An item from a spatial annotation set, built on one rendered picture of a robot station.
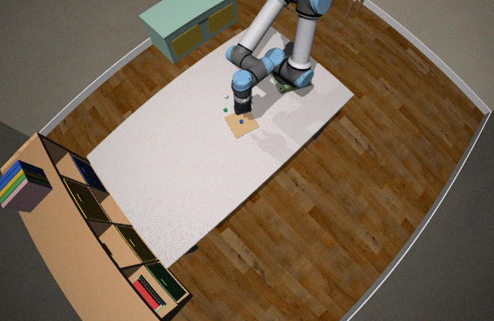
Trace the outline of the tan flat mat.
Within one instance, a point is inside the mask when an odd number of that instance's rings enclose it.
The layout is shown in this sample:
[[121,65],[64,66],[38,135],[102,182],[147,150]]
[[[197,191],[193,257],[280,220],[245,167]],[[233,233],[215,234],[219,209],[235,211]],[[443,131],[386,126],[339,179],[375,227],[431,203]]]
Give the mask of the tan flat mat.
[[[227,121],[229,127],[235,135],[235,138],[238,138],[259,127],[250,112],[240,115],[236,115],[235,113],[233,113],[226,116],[225,120]],[[243,123],[240,124],[239,120],[243,120]]]

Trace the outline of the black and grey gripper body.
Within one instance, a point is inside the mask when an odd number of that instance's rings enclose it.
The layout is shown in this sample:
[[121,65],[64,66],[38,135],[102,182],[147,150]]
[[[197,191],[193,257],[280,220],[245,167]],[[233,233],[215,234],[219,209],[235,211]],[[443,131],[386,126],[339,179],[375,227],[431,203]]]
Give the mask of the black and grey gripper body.
[[237,98],[234,94],[233,94],[233,96],[234,96],[234,99],[237,101],[236,102],[234,100],[234,102],[235,102],[234,109],[235,109],[235,113],[237,115],[245,114],[245,113],[250,112],[252,110],[251,95],[245,99]]

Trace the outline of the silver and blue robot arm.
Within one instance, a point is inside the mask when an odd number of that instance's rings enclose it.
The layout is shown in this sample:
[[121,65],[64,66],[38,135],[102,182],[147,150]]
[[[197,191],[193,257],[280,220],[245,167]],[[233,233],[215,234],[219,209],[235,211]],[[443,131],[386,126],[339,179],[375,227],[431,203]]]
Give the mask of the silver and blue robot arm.
[[[283,7],[291,2],[296,4],[299,14],[292,56],[280,48],[270,49],[260,59],[251,55]],[[237,46],[227,49],[227,60],[242,69],[233,74],[234,95],[240,99],[249,97],[252,88],[272,71],[275,79],[283,85],[292,83],[298,88],[305,87],[314,75],[309,59],[317,20],[330,5],[331,0],[267,0]]]

